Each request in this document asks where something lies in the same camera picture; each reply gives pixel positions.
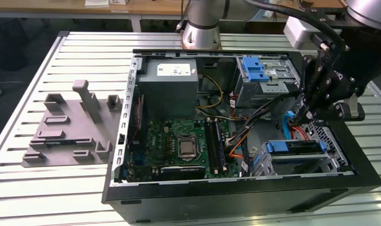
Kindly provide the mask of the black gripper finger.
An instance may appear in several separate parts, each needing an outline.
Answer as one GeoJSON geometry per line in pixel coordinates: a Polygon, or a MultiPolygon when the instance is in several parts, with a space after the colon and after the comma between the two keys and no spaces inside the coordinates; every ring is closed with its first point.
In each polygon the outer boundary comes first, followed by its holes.
{"type": "Polygon", "coordinates": [[[331,85],[332,79],[327,77],[324,62],[313,55],[305,55],[300,87],[303,105],[295,118],[297,125],[308,124],[323,112],[328,111],[327,94],[331,85]]]}
{"type": "Polygon", "coordinates": [[[365,111],[359,97],[353,95],[343,102],[332,104],[327,109],[317,109],[313,118],[324,121],[364,121],[365,111]]]}

